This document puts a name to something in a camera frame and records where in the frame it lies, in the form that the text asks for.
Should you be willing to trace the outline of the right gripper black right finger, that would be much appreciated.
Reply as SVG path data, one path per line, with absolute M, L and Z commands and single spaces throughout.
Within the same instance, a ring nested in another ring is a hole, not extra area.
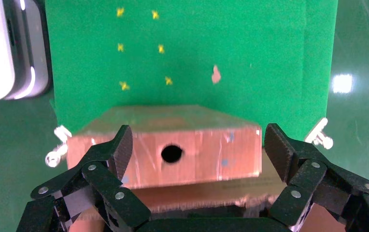
M 369 180 L 330 162 L 314 145 L 267 125 L 264 149 L 286 184 L 269 217 L 296 232 L 314 204 L 326 209 L 348 232 L 369 232 Z

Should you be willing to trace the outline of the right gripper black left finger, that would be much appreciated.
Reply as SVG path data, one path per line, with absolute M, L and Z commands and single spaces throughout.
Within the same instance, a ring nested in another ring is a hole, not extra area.
M 75 167 L 31 192 L 17 230 L 67 232 L 84 211 L 97 209 L 106 231 L 136 232 L 151 212 L 122 183 L 132 149 L 128 125 L 112 140 L 91 146 Z

